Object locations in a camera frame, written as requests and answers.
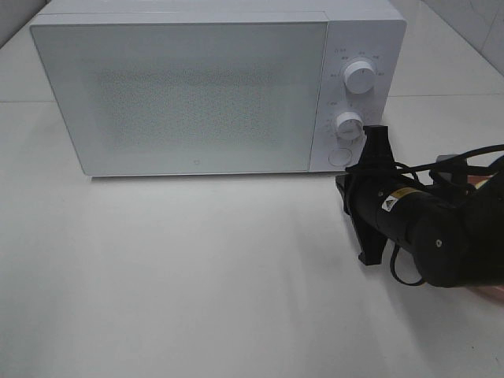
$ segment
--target white table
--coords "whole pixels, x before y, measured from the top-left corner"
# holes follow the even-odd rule
[[[502,143],[504,79],[399,5],[397,159]],[[27,29],[0,50],[1,378],[504,375],[503,305],[357,255],[330,175],[87,178]]]

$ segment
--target microwave window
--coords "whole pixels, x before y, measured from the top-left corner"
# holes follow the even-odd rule
[[[37,33],[50,45],[41,54],[56,54],[46,70],[54,70],[51,85],[87,173],[295,172],[309,167],[326,27],[95,25]]]

